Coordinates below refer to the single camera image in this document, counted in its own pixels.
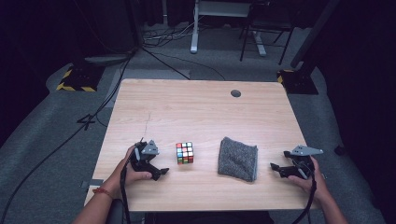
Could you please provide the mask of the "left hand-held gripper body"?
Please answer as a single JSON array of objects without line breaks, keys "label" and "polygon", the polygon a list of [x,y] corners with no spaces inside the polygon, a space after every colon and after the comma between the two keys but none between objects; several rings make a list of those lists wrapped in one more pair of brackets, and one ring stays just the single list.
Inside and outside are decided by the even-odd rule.
[{"label": "left hand-held gripper body", "polygon": [[137,172],[149,172],[152,165],[150,161],[159,155],[159,149],[153,140],[149,142],[137,142],[134,144],[134,152],[131,154],[130,163]]}]

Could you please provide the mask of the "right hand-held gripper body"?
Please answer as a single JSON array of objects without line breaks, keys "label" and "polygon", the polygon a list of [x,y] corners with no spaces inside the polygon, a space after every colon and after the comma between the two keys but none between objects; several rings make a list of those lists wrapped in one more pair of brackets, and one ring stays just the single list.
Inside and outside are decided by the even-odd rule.
[{"label": "right hand-held gripper body", "polygon": [[317,149],[308,146],[297,146],[291,151],[294,155],[291,159],[292,163],[296,166],[298,173],[303,179],[307,179],[315,171],[315,166],[311,160],[313,155],[323,154],[322,149]]}]

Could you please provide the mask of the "multicoloured puzzle cube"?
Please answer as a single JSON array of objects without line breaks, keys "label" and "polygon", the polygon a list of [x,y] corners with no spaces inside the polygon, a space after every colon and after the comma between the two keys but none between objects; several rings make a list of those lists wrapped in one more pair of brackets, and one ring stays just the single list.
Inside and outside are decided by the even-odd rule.
[{"label": "multicoloured puzzle cube", "polygon": [[190,164],[194,161],[194,151],[192,142],[184,142],[176,144],[177,163]]}]

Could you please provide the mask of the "grey cloth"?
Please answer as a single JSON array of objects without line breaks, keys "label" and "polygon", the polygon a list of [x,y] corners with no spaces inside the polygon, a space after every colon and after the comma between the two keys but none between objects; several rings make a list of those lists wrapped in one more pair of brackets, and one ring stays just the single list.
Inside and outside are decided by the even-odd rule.
[{"label": "grey cloth", "polygon": [[254,182],[257,179],[258,148],[224,137],[220,142],[218,174]]}]

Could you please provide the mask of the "person's right hand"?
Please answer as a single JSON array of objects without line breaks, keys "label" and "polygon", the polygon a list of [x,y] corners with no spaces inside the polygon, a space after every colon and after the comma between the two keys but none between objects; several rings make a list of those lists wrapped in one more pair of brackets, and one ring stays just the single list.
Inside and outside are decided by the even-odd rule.
[{"label": "person's right hand", "polygon": [[[310,159],[314,164],[314,178],[317,186],[316,192],[314,194],[314,200],[320,205],[323,205],[323,203],[325,203],[331,197],[331,194],[326,186],[325,179],[319,170],[318,161],[313,157],[310,157]],[[302,179],[298,176],[290,175],[288,180],[296,186],[302,188],[306,193],[309,193],[312,189],[312,179]]]}]

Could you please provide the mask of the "person's left hand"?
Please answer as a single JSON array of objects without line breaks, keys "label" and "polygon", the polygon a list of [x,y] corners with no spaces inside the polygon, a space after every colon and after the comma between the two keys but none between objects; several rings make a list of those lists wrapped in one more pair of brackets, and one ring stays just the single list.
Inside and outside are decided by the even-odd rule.
[{"label": "person's left hand", "polygon": [[150,172],[137,172],[128,162],[128,159],[133,151],[134,146],[128,148],[125,157],[119,162],[109,178],[101,185],[101,189],[105,189],[113,199],[119,199],[121,197],[120,174],[124,165],[127,165],[125,186],[130,186],[138,180],[150,180],[152,178],[152,174]]}]

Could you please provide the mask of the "black yellow striped stand base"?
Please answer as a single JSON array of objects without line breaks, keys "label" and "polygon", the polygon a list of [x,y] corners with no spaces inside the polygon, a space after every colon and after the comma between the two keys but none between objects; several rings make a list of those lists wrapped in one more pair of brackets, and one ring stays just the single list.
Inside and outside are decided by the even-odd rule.
[{"label": "black yellow striped stand base", "polygon": [[57,91],[87,91],[95,92],[105,71],[103,66],[88,65],[83,68],[71,65],[64,73]]},{"label": "black yellow striped stand base", "polygon": [[276,80],[287,94],[318,94],[318,90],[310,76],[300,71],[283,69],[276,72]]}]

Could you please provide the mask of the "grey flat stand foot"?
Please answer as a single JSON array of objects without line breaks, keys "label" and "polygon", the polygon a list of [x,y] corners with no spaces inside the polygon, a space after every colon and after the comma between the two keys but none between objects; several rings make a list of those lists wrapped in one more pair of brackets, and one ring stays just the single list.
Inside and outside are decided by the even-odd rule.
[{"label": "grey flat stand foot", "polygon": [[128,58],[127,54],[107,54],[87,57],[85,61],[95,64],[117,64],[126,61]]}]

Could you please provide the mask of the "black slanted stand pole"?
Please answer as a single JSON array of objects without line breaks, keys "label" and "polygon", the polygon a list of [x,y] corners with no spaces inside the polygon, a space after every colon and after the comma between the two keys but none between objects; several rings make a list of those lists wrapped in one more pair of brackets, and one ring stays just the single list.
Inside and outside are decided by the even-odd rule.
[{"label": "black slanted stand pole", "polygon": [[304,59],[304,56],[307,54],[308,50],[313,45],[321,29],[326,24],[327,20],[330,18],[330,16],[332,15],[333,11],[335,10],[339,2],[340,0],[330,0],[329,3],[326,5],[326,7],[323,9],[320,16],[318,17],[318,20],[316,21],[310,33],[306,37],[304,43],[301,45],[296,55],[292,59],[290,63],[290,66],[292,68],[296,68],[298,64]]}]

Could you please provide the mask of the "black metal chair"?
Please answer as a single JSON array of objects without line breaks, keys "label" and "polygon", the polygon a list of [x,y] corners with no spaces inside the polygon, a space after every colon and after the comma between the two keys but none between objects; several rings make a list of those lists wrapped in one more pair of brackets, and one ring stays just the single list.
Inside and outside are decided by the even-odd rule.
[{"label": "black metal chair", "polygon": [[250,32],[277,34],[276,40],[273,42],[274,47],[276,47],[277,40],[287,32],[288,37],[285,44],[279,45],[283,51],[278,64],[282,64],[295,28],[293,19],[294,15],[290,12],[288,0],[254,0],[248,8],[247,18],[239,36],[243,39],[239,61],[243,61]]}]

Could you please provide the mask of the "white desk frame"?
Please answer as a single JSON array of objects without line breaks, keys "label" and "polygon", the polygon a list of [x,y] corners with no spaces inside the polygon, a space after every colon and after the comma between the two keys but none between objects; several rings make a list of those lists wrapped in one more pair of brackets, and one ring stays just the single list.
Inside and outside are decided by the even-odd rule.
[{"label": "white desk frame", "polygon": [[193,30],[191,38],[191,53],[198,51],[199,17],[221,16],[245,18],[248,15],[249,3],[233,3],[207,0],[194,0]]}]

